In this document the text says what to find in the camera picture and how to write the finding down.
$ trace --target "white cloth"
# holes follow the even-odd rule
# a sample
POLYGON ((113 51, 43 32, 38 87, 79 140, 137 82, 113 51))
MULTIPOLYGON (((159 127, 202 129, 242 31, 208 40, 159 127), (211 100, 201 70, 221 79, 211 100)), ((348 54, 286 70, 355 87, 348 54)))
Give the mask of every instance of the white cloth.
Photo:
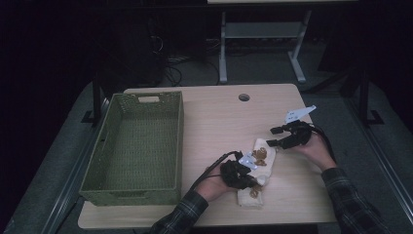
MULTIPOLYGON (((265 139, 258 138, 254 144, 253 149, 259 150, 261 147, 264 147, 267 150, 267 158, 265 159, 267 166, 258 166, 258 169, 252 170, 249 175, 256 177, 258 183, 265 186, 268 183, 273 171, 273 164, 276 160, 277 153, 275 148, 268 146, 265 139)), ((242 207, 262 207, 264 205, 262 201, 262 192, 258 192, 257 198, 252 198, 249 195, 250 191, 251 188, 246 188, 244 190, 238 191, 238 204, 242 207)))

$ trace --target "dark floor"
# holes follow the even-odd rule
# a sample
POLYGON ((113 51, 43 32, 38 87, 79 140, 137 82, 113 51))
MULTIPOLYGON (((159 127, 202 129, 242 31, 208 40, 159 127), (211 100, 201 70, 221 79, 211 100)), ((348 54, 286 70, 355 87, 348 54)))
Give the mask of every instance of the dark floor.
MULTIPOLYGON (((228 57, 229 81, 227 85, 293 83, 297 85, 299 90, 306 90, 332 75, 318 71, 324 45, 322 43, 305 44, 299 60, 308 82, 298 84, 287 58, 286 51, 288 49, 290 49, 290 45, 285 44, 276 47, 271 52, 261 51, 244 56, 228 57)), ((208 61, 216 66, 218 56, 210 56, 208 61)), ((181 86, 215 85, 218 79, 217 72, 210 63, 188 61, 174 67, 182 73, 181 86)), ((395 196, 393 188, 385 176, 386 173, 378 163, 375 151, 371 148, 363 133, 363 128, 359 126, 357 118, 349 107, 349 102, 357 100, 357 97, 351 99, 341 97, 338 91, 342 84, 343 82, 339 81, 316 94, 302 96, 307 105, 314 104, 318 107, 311 114, 311 117, 314 123, 321 126, 329 136, 339 166, 348 173, 360 192, 381 212, 391 230, 394 233, 413 233, 411 220, 395 196)), ((160 84, 162 87, 170 85, 171 82, 168 79, 164 79, 160 84)), ((374 85, 370 86, 370 91, 369 109, 376 110, 384 120, 383 125, 371 126, 370 130, 386 152, 408 194, 413 194, 413 175, 410 173, 413 166, 413 157, 411 157, 413 155, 413 137, 392 111, 386 96, 374 85)), ((5 233, 41 233, 45 224, 53 219, 50 217, 50 213, 53 211, 56 199, 67 181, 76 159, 84 150, 86 141, 93 135, 91 124, 81 123, 85 112, 92 109, 92 103, 92 86, 89 85, 78 97, 36 177, 32 180, 16 209, 10 230, 5 233)), ((137 229, 134 231, 82 230, 77 225, 82 204, 83 199, 75 195, 66 207, 63 206, 70 213, 57 233, 132 234, 142 231, 137 229)), ((265 229, 265 233, 270 229, 268 227, 262 228, 263 232, 265 229)), ((317 226, 311 226, 310 229, 313 230, 312 233, 340 233, 336 223, 321 223, 317 226)), ((245 231, 249 229, 234 227, 232 230, 237 231, 237 233, 246 233, 245 231)))

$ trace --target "plaid sleeve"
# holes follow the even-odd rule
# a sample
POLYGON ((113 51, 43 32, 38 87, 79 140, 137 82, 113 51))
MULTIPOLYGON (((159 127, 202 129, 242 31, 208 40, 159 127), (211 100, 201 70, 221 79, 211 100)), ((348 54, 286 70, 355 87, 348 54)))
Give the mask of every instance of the plaid sleeve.
POLYGON ((342 233, 392 233, 343 170, 328 169, 321 176, 342 233))
POLYGON ((201 195, 190 190, 171 214, 152 226, 150 233, 185 233, 194 226, 207 206, 207 201, 201 195))

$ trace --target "basket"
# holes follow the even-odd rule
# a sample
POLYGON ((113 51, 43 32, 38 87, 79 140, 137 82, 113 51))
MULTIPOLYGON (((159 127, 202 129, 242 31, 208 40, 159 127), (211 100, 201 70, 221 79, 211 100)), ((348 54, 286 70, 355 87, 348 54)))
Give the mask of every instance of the basket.
POLYGON ((181 92, 114 95, 79 193, 96 206, 176 205, 183 118, 181 92))

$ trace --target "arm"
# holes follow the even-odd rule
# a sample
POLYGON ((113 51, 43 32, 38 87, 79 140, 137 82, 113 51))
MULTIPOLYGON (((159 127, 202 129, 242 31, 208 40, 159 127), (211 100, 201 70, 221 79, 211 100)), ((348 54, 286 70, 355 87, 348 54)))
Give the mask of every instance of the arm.
POLYGON ((384 220, 360 195, 343 170, 331 159, 322 137, 312 134, 306 145, 294 147, 322 171, 342 233, 391 233, 384 220))
POLYGON ((222 194, 235 191, 222 180, 220 165, 195 190, 188 191, 171 214, 154 223, 150 233, 185 233, 191 229, 208 207, 208 203, 222 194))

